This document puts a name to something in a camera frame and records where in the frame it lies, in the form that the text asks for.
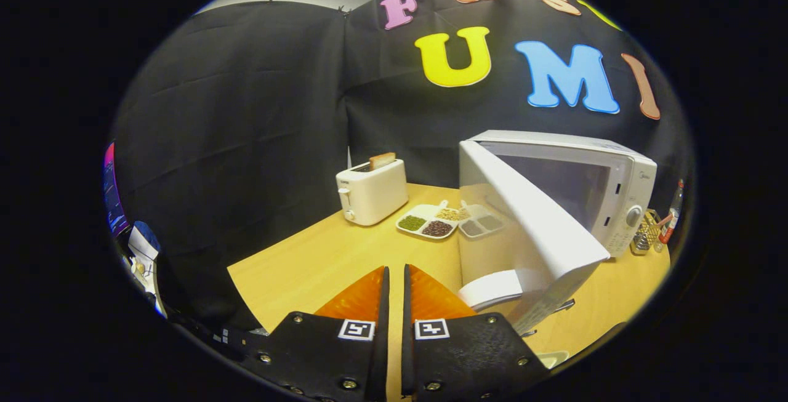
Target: letter m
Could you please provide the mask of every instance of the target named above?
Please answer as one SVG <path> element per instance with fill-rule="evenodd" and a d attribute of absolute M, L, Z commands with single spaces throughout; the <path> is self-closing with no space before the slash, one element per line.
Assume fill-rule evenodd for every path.
<path fill-rule="evenodd" d="M 534 107 L 551 108 L 559 103 L 558 96 L 552 93 L 550 81 L 561 92 L 570 107 L 577 105 L 583 82 L 585 97 L 583 105 L 591 111 L 616 114 L 619 104 L 613 99 L 605 68 L 602 67 L 602 53 L 588 45 L 572 47 L 569 65 L 542 42 L 526 41 L 515 45 L 528 60 L 534 93 L 528 96 L 528 103 Z"/>

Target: white microwave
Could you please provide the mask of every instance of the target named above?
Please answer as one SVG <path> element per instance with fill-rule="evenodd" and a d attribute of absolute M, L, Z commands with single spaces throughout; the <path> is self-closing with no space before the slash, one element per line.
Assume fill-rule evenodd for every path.
<path fill-rule="evenodd" d="M 462 287 L 524 334 L 620 256 L 656 163 L 608 140 L 489 131 L 459 143 Z"/>
<path fill-rule="evenodd" d="M 526 177 L 613 257 L 634 237 L 654 188 L 656 163 L 610 140 L 492 130 L 462 142 L 460 151 L 470 146 Z"/>

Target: toaster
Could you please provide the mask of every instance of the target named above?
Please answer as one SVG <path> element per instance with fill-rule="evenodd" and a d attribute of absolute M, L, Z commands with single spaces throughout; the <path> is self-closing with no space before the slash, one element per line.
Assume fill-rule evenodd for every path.
<path fill-rule="evenodd" d="M 369 163 L 337 173 L 342 212 L 358 225 L 375 225 L 408 202 L 405 163 L 395 159 L 378 169 Z"/>

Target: bread slice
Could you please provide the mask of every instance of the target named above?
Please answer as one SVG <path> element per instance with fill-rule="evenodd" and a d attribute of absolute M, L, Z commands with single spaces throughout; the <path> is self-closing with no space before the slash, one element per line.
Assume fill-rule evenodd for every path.
<path fill-rule="evenodd" d="M 382 155 L 369 158 L 369 171 L 393 163 L 394 160 L 396 160 L 396 153 L 383 153 Z"/>

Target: red bottle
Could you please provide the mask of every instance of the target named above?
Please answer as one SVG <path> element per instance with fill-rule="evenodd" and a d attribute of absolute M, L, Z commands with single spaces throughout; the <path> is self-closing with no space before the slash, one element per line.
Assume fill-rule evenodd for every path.
<path fill-rule="evenodd" d="M 657 237 L 656 242 L 654 243 L 654 251 L 661 252 L 662 248 L 664 248 L 665 243 L 670 240 L 670 235 L 673 234 L 673 229 L 676 228 L 676 223 L 678 223 L 678 215 L 681 213 L 681 202 L 684 200 L 684 180 L 678 180 L 678 189 L 676 190 L 676 194 L 673 195 L 673 202 L 670 203 L 670 211 L 669 213 L 673 215 L 673 218 L 667 225 L 662 226 L 662 231 Z"/>

